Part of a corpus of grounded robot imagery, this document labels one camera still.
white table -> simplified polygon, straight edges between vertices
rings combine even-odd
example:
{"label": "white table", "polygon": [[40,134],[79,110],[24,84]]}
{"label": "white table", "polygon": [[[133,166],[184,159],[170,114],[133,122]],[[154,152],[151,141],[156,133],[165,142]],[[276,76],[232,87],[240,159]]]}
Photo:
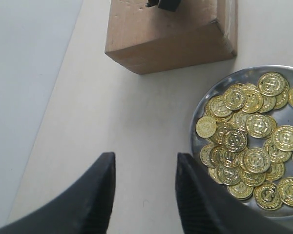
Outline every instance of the white table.
{"label": "white table", "polygon": [[64,191],[101,152],[115,151],[108,233],[181,234],[176,154],[189,152],[192,113],[231,72],[293,66],[293,0],[239,1],[236,59],[144,77],[104,55],[109,4],[84,0],[10,221]]}

brown cardboard box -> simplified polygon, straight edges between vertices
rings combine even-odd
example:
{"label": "brown cardboard box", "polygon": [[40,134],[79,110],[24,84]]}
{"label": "brown cardboard box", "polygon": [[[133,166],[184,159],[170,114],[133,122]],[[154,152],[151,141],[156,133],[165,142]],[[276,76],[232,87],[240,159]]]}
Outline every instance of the brown cardboard box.
{"label": "brown cardboard box", "polygon": [[182,0],[176,12],[147,0],[111,0],[105,53],[137,74],[231,59],[237,0]]}

metal plate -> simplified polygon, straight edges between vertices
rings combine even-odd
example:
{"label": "metal plate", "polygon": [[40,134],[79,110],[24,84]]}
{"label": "metal plate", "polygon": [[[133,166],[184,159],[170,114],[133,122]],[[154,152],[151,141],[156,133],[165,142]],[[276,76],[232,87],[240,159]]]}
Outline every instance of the metal plate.
{"label": "metal plate", "polygon": [[[200,150],[203,146],[207,145],[208,142],[206,142],[203,138],[200,138],[196,132],[195,132],[195,124],[199,118],[203,116],[204,113],[204,107],[205,104],[208,102],[208,100],[215,96],[215,95],[222,95],[231,85],[235,83],[252,83],[257,85],[258,79],[261,77],[261,75],[267,73],[267,72],[278,72],[282,74],[287,81],[290,84],[290,87],[293,87],[293,68],[292,67],[286,67],[286,66],[259,66],[259,67],[253,67],[244,69],[238,72],[235,72],[226,78],[219,81],[217,84],[215,84],[202,98],[202,100],[199,102],[194,115],[192,117],[191,127],[190,127],[190,146],[192,150],[192,154],[197,159],[199,164],[207,170],[207,167],[204,166],[198,155],[200,153]],[[293,125],[293,107],[291,107],[289,104],[287,104],[285,107],[279,109],[279,110],[272,110],[270,112],[267,112],[268,115],[274,117],[274,119],[277,121],[278,126],[280,125]],[[264,139],[255,139],[253,137],[248,137],[249,140],[249,147],[262,147],[263,143],[265,142]],[[283,176],[289,177],[293,176],[293,161],[292,158],[290,158],[286,163],[286,171]],[[243,201],[243,203],[252,209],[258,211],[262,215],[266,217],[270,217],[272,219],[276,220],[284,220],[284,219],[293,219],[293,208],[288,207],[286,205],[283,205],[281,209],[277,211],[264,211],[260,209],[254,200],[254,198],[250,198],[246,201]]]}

black object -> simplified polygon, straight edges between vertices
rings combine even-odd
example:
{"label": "black object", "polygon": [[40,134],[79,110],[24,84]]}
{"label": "black object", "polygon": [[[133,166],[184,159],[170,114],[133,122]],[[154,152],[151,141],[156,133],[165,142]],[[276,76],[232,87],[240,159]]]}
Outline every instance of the black object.
{"label": "black object", "polygon": [[105,234],[115,192],[115,154],[103,153],[70,188],[0,234]]}
{"label": "black object", "polygon": [[181,0],[148,0],[146,7],[158,5],[158,8],[167,11],[176,11]]}
{"label": "black object", "polygon": [[232,197],[189,154],[178,154],[176,198],[185,234],[293,234]]}

pile of gold coins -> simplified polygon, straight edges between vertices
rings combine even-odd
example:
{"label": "pile of gold coins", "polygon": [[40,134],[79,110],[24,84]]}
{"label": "pile of gold coins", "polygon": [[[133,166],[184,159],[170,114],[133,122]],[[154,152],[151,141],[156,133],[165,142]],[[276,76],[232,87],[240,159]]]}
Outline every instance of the pile of gold coins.
{"label": "pile of gold coins", "polygon": [[[212,97],[196,124],[197,134],[209,142],[200,152],[209,175],[237,199],[254,195],[267,211],[293,207],[293,177],[282,178],[284,163],[293,160],[293,126],[277,126],[263,114],[287,103],[293,107],[293,88],[281,74],[269,72],[257,86],[238,83]],[[248,148],[248,137],[265,139],[263,147]]]}

